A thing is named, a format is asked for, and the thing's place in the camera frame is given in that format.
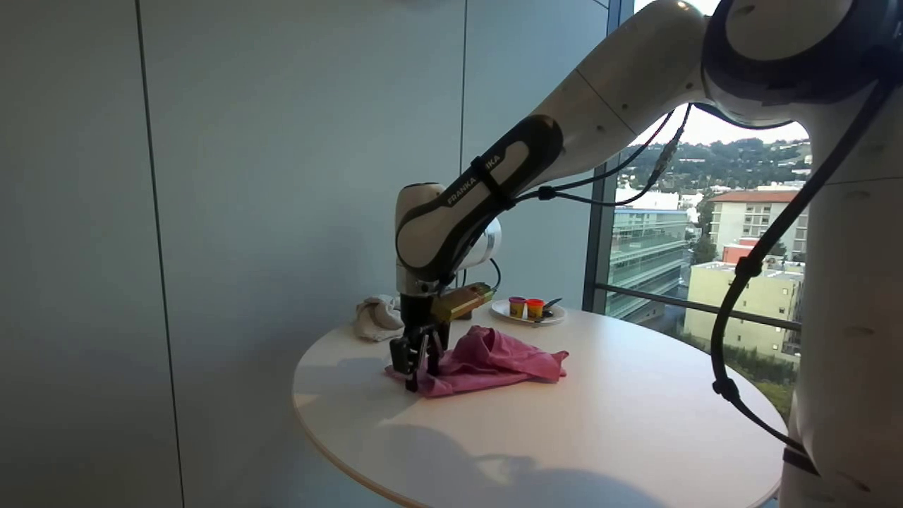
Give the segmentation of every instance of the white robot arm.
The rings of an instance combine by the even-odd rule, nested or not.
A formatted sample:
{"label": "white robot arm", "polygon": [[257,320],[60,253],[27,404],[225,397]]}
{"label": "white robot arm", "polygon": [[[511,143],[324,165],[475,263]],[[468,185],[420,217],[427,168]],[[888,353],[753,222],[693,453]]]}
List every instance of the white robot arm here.
{"label": "white robot arm", "polygon": [[[683,102],[737,124],[802,121],[834,164],[877,88],[903,78],[901,0],[723,0],[710,20],[657,0],[606,35],[449,188],[397,196],[407,323],[486,226],[525,188],[583,171]],[[884,102],[810,209],[806,309],[789,433],[818,477],[788,466],[782,504],[903,504],[903,99]]]}

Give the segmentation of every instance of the tree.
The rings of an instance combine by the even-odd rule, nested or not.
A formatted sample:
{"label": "tree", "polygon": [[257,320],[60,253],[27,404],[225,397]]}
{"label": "tree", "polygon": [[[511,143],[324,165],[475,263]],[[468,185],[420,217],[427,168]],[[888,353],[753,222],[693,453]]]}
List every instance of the tree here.
{"label": "tree", "polygon": [[767,253],[774,253],[774,256],[788,256],[788,246],[785,246],[785,241],[775,241]]}
{"label": "tree", "polygon": [[715,192],[710,188],[703,188],[703,199],[698,202],[698,212],[700,212],[700,230],[703,236],[710,236],[710,213],[715,213]]}
{"label": "tree", "polygon": [[[636,182],[651,176],[651,165],[657,164],[664,143],[650,143],[626,174]],[[698,192],[706,185],[734,185],[734,188],[755,188],[770,181],[802,181],[796,168],[806,168],[810,143],[761,143],[758,138],[740,138],[731,143],[679,143],[667,174],[660,176],[660,188],[674,192]]]}
{"label": "tree", "polygon": [[700,263],[710,263],[715,256],[717,256],[717,248],[710,241],[710,233],[700,233],[692,263],[700,265]]}

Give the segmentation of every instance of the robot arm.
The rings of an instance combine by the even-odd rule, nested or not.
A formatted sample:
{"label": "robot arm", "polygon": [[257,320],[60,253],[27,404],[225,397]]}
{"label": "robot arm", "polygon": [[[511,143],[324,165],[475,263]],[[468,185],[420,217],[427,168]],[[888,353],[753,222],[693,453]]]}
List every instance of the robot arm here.
{"label": "robot arm", "polygon": [[397,193],[401,291],[454,275],[482,229],[525,188],[583,171],[624,148],[679,102],[706,99],[706,16],[689,2],[651,2],[606,35],[527,117],[442,192]]}

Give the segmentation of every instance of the small object on table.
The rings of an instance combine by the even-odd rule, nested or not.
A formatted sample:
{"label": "small object on table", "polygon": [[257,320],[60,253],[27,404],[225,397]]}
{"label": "small object on table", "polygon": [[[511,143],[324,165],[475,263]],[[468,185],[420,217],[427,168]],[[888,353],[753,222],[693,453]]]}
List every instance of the small object on table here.
{"label": "small object on table", "polygon": [[365,340],[389,340],[403,332],[397,298],[387,294],[367,296],[355,308],[355,335]]}
{"label": "small object on table", "polygon": [[538,320],[544,312],[544,301],[541,298],[527,298],[527,319]]}
{"label": "small object on table", "polygon": [[527,298],[521,298],[521,296],[511,296],[511,298],[507,298],[507,312],[511,312],[513,319],[525,319],[525,309],[527,309]]}
{"label": "small object on table", "polygon": [[475,282],[466,287],[454,287],[431,301],[431,315],[442,323],[470,315],[475,308],[492,298],[492,287],[486,282]]}
{"label": "small object on table", "polygon": [[527,327],[548,327],[548,323],[559,323],[565,319],[565,308],[559,301],[561,298],[544,298],[538,319],[527,315],[527,298],[521,303],[521,312],[511,312],[511,298],[492,301],[487,312],[503,320],[516,320],[516,323],[527,323]]}

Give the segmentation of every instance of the black cable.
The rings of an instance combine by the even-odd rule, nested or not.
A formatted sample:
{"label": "black cable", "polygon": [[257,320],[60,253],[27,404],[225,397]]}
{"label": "black cable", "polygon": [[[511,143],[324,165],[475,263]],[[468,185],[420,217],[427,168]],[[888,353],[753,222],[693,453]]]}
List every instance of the black cable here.
{"label": "black cable", "polygon": [[492,268],[496,270],[496,282],[493,282],[492,294],[500,294],[500,287],[503,287],[503,268],[500,268],[500,263],[496,263],[493,256],[492,256],[487,263],[492,263]]}
{"label": "black cable", "polygon": [[679,134],[689,124],[689,113],[692,113],[692,105],[685,105],[683,110],[683,117],[679,117],[679,127],[674,129],[674,134],[668,138],[668,143],[660,148],[655,165],[651,165],[651,174],[650,181],[643,182],[643,188],[626,199],[589,199],[589,196],[580,196],[580,193],[568,193],[561,188],[573,188],[576,182],[592,182],[597,176],[606,176],[606,174],[614,174],[617,168],[624,168],[624,164],[617,164],[614,168],[610,171],[600,171],[595,176],[588,176],[588,181],[576,181],[576,182],[565,182],[565,185],[538,185],[535,192],[531,193],[521,193],[520,199],[527,199],[527,196],[538,196],[538,199],[554,199],[554,196],[565,196],[565,199],[576,199],[576,202],[588,202],[588,206],[626,206],[626,202],[636,202],[640,199],[657,181],[660,174],[667,171],[668,161],[674,158],[678,151],[678,143],[679,143]]}
{"label": "black cable", "polygon": [[[541,188],[565,192],[565,188],[588,185],[588,182],[595,182],[595,181],[604,181],[604,176],[613,176],[613,174],[624,171],[638,155],[643,155],[643,151],[651,145],[651,141],[655,141],[655,138],[660,134],[660,129],[672,121],[672,114],[674,114],[674,110],[668,110],[668,113],[657,121],[657,127],[651,129],[651,134],[650,134],[640,145],[636,145],[617,165],[604,168],[604,171],[589,174],[589,176],[580,176],[580,181],[568,181],[568,182],[561,182],[561,185],[541,185]],[[520,202],[520,199],[541,196],[541,188],[527,192],[527,193],[520,193],[516,202]]]}
{"label": "black cable", "polygon": [[849,155],[849,148],[858,143],[858,138],[865,133],[871,117],[880,113],[887,99],[892,95],[897,85],[895,82],[877,82],[865,99],[865,105],[858,110],[858,114],[849,121],[840,141],[832,145],[832,151],[825,158],[825,164],[812,171],[812,176],[796,192],[796,196],[782,209],[782,213],[767,226],[767,230],[758,236],[753,250],[737,263],[737,275],[723,298],[723,308],[710,327],[710,371],[715,384],[710,390],[720,391],[726,401],[731,401],[746,416],[751,416],[755,426],[761,426],[767,433],[782,440],[785,446],[803,453],[803,446],[774,426],[767,426],[761,416],[755,416],[740,397],[740,390],[726,366],[726,327],[731,319],[731,309],[746,291],[746,285],[761,274],[761,258],[767,250],[785,236],[785,230],[792,226],[792,220],[810,206],[816,192],[826,182],[826,176],[840,165],[840,161]]}

